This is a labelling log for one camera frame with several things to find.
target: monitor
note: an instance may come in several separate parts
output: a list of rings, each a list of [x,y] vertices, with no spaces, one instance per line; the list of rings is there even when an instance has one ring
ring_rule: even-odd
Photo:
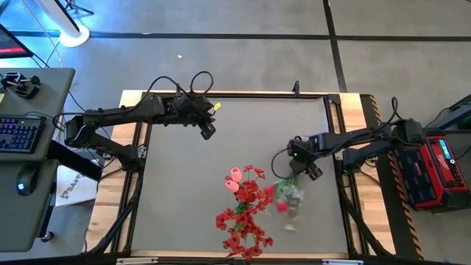
[[[0,24],[0,59],[32,56],[33,53]]]

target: blue light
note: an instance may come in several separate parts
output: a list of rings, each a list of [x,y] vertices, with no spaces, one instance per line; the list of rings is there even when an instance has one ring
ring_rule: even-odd
[[[443,153],[445,154],[445,157],[447,159],[451,159],[451,155],[450,155],[450,152],[448,152],[447,144],[445,143],[445,141],[440,139],[439,142],[440,142],[440,145],[442,146]]]

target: keyboard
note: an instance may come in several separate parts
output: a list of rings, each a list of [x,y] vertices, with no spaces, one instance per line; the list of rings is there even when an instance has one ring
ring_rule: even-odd
[[[45,122],[44,116],[0,115],[0,153],[34,153]]]

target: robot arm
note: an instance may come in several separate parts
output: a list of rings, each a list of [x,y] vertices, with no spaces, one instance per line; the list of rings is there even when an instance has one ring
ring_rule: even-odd
[[[425,140],[420,123],[408,119],[342,134],[324,132],[309,137],[297,136],[289,141],[287,151],[293,158],[290,163],[291,169],[299,174],[303,171],[311,172],[310,168],[312,169],[312,164],[317,159],[325,158],[342,149],[344,149],[342,152],[344,168],[357,169],[371,157],[396,148],[418,148],[425,143]],[[371,144],[359,149],[349,148],[365,143]]]
[[[203,94],[194,92],[175,96],[151,96],[133,107],[87,110],[65,123],[65,144],[75,148],[92,148],[99,155],[116,156],[126,172],[137,172],[144,162],[136,146],[116,143],[95,131],[100,127],[142,121],[147,124],[182,124],[198,126],[208,140],[216,131],[212,125],[213,105]]]

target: wooden table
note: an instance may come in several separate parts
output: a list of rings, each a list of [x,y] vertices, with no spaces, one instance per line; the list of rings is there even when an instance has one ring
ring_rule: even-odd
[[[121,96],[120,105],[135,105],[142,96],[143,91],[123,91]],[[228,93],[278,93],[287,94],[286,92],[247,92],[247,91],[228,91]],[[306,94],[325,94],[325,93],[306,93]],[[362,108],[361,97],[358,93],[340,93],[341,109],[343,112],[343,119],[345,128],[347,131],[357,130],[365,128],[366,121],[364,111]],[[339,132],[338,117],[333,117],[333,123],[335,124],[336,132]],[[141,131],[141,137],[139,143],[144,142],[144,129]],[[115,126],[113,130],[112,139],[120,144],[131,144],[135,124],[125,124]],[[107,174],[120,166],[118,161],[113,162],[108,166],[103,174]],[[378,174],[375,168],[363,166],[362,170],[367,174],[378,178]],[[88,249],[96,246],[99,240],[108,231],[112,223],[116,220],[118,213],[119,202],[124,184],[124,172],[118,172],[112,176],[104,179],[99,184],[99,191],[93,208],[93,213],[90,220],[87,233]],[[130,193],[132,193],[135,185],[137,175],[132,178],[132,185]],[[383,194],[381,188],[367,176],[362,174],[355,174],[355,179],[358,188],[358,196],[361,205],[361,211],[364,217],[365,223],[369,229],[373,232],[376,239],[389,251],[395,253],[393,238],[389,226],[388,216],[386,214],[385,203],[383,201]],[[124,242],[127,236],[129,217],[124,223],[121,231],[121,240],[119,244],[119,251],[124,247]],[[354,245],[357,251],[361,251],[361,245],[358,236],[358,230],[350,219]],[[133,251],[134,256],[212,256],[212,257],[224,257],[226,253],[221,252],[175,252],[175,251]],[[267,258],[277,258],[276,254],[264,254]],[[307,254],[299,255],[293,254],[292,257],[285,258],[347,258],[346,254],[341,253],[324,253],[324,254]]]

